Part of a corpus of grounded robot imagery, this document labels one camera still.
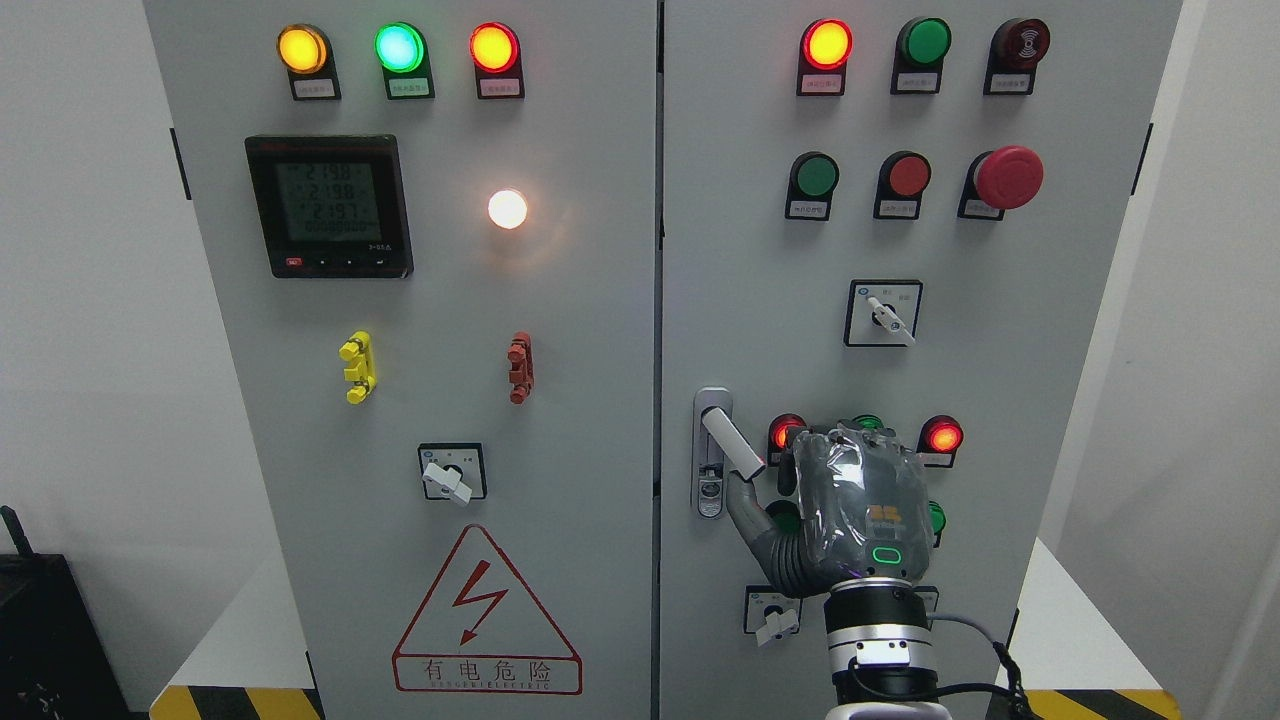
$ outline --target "lightning bolt symbol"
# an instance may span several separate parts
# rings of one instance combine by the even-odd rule
[[[476,587],[476,583],[479,583],[480,578],[483,578],[484,574],[488,571],[489,571],[488,560],[481,560],[480,562],[477,562],[476,569],[471,571],[471,577],[467,579],[467,583],[462,585],[462,592],[458,593],[458,597],[453,598],[453,607],[462,607],[463,605],[471,605],[472,602],[481,602],[485,600],[489,601],[489,607],[486,607],[485,611],[480,614],[480,619],[476,620],[476,624],[471,625],[471,628],[467,630],[462,630],[462,639],[458,641],[458,647],[465,646],[468,642],[476,639],[476,628],[479,628],[480,624],[484,623],[484,619],[488,618],[490,612],[493,612],[494,607],[498,607],[498,603],[502,602],[502,598],[507,597],[508,591],[506,589],[477,594],[475,597],[467,597],[467,593],[471,592],[471,588]]]

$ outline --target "yellow terminal block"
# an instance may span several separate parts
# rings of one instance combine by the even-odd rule
[[[365,331],[356,331],[338,348],[338,357],[347,363],[342,379],[353,383],[347,389],[347,402],[360,405],[378,387],[378,372],[374,369],[374,341]]]

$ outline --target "digital power meter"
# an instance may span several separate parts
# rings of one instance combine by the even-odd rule
[[[396,136],[244,138],[271,274],[403,278],[413,272]]]

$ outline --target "warning triangle sign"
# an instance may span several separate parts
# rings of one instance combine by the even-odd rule
[[[480,525],[462,529],[392,666],[402,692],[582,692],[582,659]]]

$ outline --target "green indicator light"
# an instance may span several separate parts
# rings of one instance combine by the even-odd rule
[[[896,547],[872,548],[872,560],[882,565],[901,565],[902,551]]]
[[[916,65],[932,65],[951,50],[951,28],[938,18],[915,22],[902,37],[902,54]]]
[[[791,502],[790,500],[780,500],[769,503],[764,511],[769,514],[769,518],[773,518],[773,524],[782,530],[782,534],[800,534],[800,509],[796,507],[795,502]]]
[[[947,527],[947,512],[934,501],[929,501],[929,520],[933,521],[933,534],[938,534]]]
[[[883,430],[884,420],[881,420],[876,415],[859,415],[854,418],[854,424],[864,430]]]
[[[800,186],[800,192],[809,197],[822,197],[836,187],[838,178],[840,170],[836,169],[831,158],[817,156],[809,158],[800,165],[800,172],[796,173],[796,184]]]
[[[393,73],[411,73],[422,64],[426,46],[422,35],[408,23],[383,26],[374,38],[374,51],[383,67]]]

